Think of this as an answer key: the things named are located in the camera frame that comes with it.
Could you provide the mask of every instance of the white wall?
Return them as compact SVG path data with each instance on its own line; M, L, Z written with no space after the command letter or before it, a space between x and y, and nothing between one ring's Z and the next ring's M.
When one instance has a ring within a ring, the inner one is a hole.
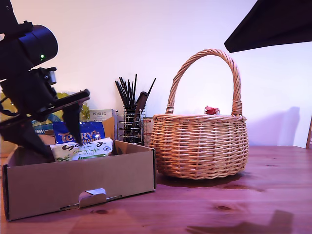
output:
M114 81L134 79L137 94L157 78L147 115L165 112L181 65L224 41L256 0L11 0L19 22L48 27L57 37L57 91L91 91L90 108L119 109ZM312 114L312 43L233 53L242 81L243 115L251 145L304 147ZM219 58L202 58L185 73L176 114L202 114L206 105L230 114L231 71Z

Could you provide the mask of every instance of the open cardboard box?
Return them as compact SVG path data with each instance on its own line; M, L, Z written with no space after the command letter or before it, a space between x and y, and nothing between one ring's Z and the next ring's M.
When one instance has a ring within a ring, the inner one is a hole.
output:
M114 118L103 125L105 136L115 139ZM52 136L43 138L46 144L55 143ZM82 208L153 191L155 161L154 149L118 140L114 140L111 156L68 162L44 159L18 147L2 167L6 219Z

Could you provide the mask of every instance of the red candy wrapper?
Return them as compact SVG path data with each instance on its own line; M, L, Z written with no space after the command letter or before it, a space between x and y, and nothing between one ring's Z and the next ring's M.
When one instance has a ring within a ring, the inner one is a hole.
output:
M210 106L206 106L205 107L205 114L207 114L207 115L219 115L220 111L219 111L219 108L213 108Z

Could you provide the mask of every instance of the metal pen holder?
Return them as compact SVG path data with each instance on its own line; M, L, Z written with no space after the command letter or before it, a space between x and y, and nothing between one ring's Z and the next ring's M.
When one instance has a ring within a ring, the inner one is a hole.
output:
M136 119L135 107L123 107L121 121L117 121L117 138L125 142L143 145L143 118L145 117L145 107L140 110L140 114Z

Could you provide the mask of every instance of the wooden table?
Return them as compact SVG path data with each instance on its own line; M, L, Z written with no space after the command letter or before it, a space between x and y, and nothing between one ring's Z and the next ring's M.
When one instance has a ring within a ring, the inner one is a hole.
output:
M1 234L311 234L312 151L250 147L244 172L157 176L155 192L6 222Z

